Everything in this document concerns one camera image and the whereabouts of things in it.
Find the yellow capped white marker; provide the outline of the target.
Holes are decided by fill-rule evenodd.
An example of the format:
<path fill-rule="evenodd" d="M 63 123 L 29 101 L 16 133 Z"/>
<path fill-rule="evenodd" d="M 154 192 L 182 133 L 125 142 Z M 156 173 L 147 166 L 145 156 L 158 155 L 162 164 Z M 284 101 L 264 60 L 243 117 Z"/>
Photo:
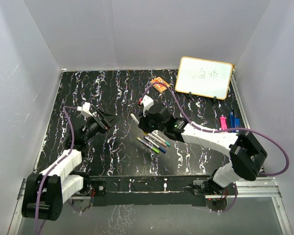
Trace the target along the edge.
<path fill-rule="evenodd" d="M 135 115 L 134 115 L 134 114 L 130 114 L 130 115 L 131 115 L 132 119 L 134 120 L 134 122 L 135 122 L 137 125 L 139 125 L 139 121 L 137 120 L 137 118 L 135 117 Z"/>

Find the green capped white marker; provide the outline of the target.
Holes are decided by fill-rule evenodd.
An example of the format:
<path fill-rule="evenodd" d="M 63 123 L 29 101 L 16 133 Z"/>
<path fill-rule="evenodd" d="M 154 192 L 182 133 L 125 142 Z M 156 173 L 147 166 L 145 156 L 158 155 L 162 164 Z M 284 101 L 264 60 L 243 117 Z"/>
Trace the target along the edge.
<path fill-rule="evenodd" d="M 140 137 L 137 137 L 137 140 L 138 140 L 140 143 L 142 143 L 143 145 L 145 145 L 146 147 L 148 147 L 149 149 L 151 149 L 153 152 L 155 152 L 155 153 L 157 153 L 157 154 L 160 153 L 160 151 L 159 151 L 157 148 L 153 147 L 152 145 L 150 145 L 150 144 L 147 143 L 146 141 L 142 140 Z"/>

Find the dark blue capped marker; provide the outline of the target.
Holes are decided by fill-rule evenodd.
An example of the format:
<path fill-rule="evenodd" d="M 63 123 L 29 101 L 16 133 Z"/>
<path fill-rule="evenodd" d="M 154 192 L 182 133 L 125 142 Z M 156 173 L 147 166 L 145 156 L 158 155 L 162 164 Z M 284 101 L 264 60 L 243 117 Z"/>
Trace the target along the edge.
<path fill-rule="evenodd" d="M 144 139 L 147 140 L 149 143 L 151 143 L 153 146 L 155 146 L 160 152 L 166 153 L 166 150 L 162 148 L 161 146 L 159 146 L 158 144 L 156 144 L 151 138 L 144 136 Z"/>

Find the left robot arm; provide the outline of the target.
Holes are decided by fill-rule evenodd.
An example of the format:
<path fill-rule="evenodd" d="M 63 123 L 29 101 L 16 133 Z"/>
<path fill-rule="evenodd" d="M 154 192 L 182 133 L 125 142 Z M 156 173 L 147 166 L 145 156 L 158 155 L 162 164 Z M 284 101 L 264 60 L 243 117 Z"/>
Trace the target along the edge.
<path fill-rule="evenodd" d="M 22 216 L 35 220 L 58 219 L 63 204 L 76 192 L 87 195 L 91 191 L 90 181 L 72 172 L 82 163 L 82 150 L 98 133 L 105 133 L 120 121 L 120 117 L 99 109 L 90 112 L 90 104 L 75 108 L 85 118 L 85 124 L 77 131 L 70 122 L 69 148 L 49 167 L 28 176 L 22 204 Z"/>

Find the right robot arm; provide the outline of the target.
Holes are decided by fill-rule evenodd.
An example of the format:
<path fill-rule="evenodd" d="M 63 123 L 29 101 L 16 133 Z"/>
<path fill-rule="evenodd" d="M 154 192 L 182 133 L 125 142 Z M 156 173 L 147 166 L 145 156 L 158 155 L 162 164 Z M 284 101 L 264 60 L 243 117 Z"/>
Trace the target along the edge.
<path fill-rule="evenodd" d="M 139 115 L 138 126 L 145 133 L 160 131 L 170 140 L 198 144 L 230 159 L 229 163 L 217 168 L 207 181 L 193 186 L 198 192 L 221 194 L 229 184 L 240 179 L 256 180 L 267 153 L 251 132 L 217 133 L 213 129 L 196 126 L 185 118 L 174 117 L 160 103 L 150 101 L 140 105 L 143 112 Z"/>

